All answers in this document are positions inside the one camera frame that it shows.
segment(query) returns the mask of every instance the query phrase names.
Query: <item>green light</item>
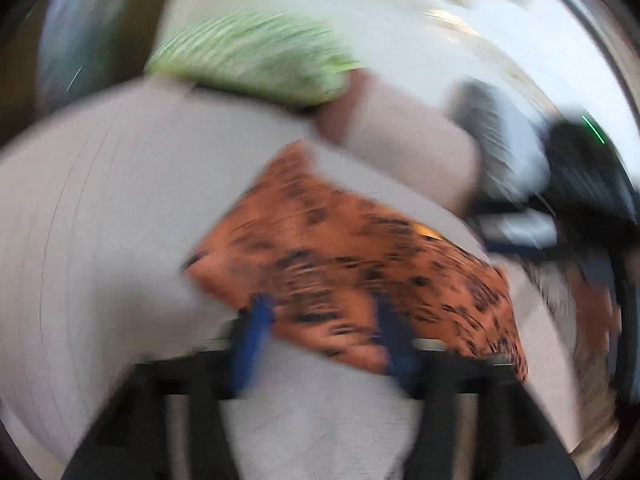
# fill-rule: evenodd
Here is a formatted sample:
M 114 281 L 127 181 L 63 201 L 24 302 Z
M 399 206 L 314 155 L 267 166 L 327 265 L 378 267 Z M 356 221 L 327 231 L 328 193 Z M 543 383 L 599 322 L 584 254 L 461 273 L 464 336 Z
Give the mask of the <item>green light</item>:
M 584 115 L 582 116 L 582 118 L 584 119 L 584 122 L 586 122 L 591 127 L 591 129 L 593 130 L 593 133 L 596 134 L 596 136 L 600 139 L 600 142 L 604 144 L 605 143 L 604 139 L 600 136 L 598 131 L 593 127 L 593 124 L 591 124 Z

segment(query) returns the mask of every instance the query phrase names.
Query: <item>orange leopard print fabric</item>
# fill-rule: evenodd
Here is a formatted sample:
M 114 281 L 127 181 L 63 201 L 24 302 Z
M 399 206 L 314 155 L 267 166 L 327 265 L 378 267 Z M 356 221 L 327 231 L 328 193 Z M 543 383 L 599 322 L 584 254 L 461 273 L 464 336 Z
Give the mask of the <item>orange leopard print fabric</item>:
M 385 373 L 372 292 L 386 292 L 419 337 L 451 351 L 527 361 L 499 270 L 386 206 L 316 177 L 304 145 L 287 146 L 201 241 L 185 273 L 242 308 L 276 301 L 276 336 Z

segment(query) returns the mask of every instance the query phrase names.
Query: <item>orange patterned bag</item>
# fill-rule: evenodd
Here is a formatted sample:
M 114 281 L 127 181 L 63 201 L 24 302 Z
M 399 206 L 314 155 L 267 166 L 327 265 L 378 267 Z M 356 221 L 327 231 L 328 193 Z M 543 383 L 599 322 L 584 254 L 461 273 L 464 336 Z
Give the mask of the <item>orange patterned bag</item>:
M 418 337 L 451 351 L 500 353 L 524 380 L 508 284 L 489 264 L 386 206 L 319 179 L 287 146 L 197 247 L 185 273 L 242 308 L 276 301 L 273 333 L 385 373 L 372 292 L 386 292 Z

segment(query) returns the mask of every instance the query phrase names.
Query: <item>black object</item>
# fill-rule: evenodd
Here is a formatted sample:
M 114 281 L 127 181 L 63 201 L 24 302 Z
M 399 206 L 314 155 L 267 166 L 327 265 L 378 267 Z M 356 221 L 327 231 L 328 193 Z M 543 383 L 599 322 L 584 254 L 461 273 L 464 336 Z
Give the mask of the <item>black object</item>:
M 223 349 L 136 365 L 111 398 L 68 464 L 63 480 L 170 480 L 167 395 L 187 395 L 192 480 L 238 480 L 220 400 L 249 380 L 270 300 L 243 309 Z
M 640 196 L 613 143 L 587 116 L 553 124 L 545 141 L 550 181 L 541 194 L 523 203 L 478 203 L 472 216 L 532 208 L 551 215 L 562 241 L 536 249 L 512 246 L 511 253 L 541 260 L 589 260 L 606 254 L 614 271 L 615 296 L 622 311 L 622 334 L 615 351 L 615 386 L 627 402 L 640 400 L 640 314 L 636 287 L 628 282 L 626 253 L 640 246 Z M 487 242 L 487 248 L 508 244 Z
M 432 340 L 406 338 L 408 323 L 378 296 L 378 322 L 392 375 L 422 416 L 414 446 L 389 479 L 453 478 L 456 394 L 478 394 L 474 480 L 579 480 L 580 474 L 513 367 L 501 356 L 478 360 L 444 352 Z M 423 349 L 414 347 L 423 345 Z
M 2 480 L 40 480 L 0 420 L 0 478 Z
M 270 298 L 258 296 L 232 324 L 225 349 L 139 364 L 89 430 L 63 480 L 170 480 L 164 398 L 188 395 L 192 480 L 239 480 L 220 413 L 220 400 L 246 386 Z M 479 394 L 477 480 L 578 480 L 553 429 L 516 380 L 511 365 L 417 351 L 412 332 L 388 300 L 378 297 L 381 339 L 392 372 L 424 401 L 404 480 L 449 480 L 456 445 L 457 393 Z

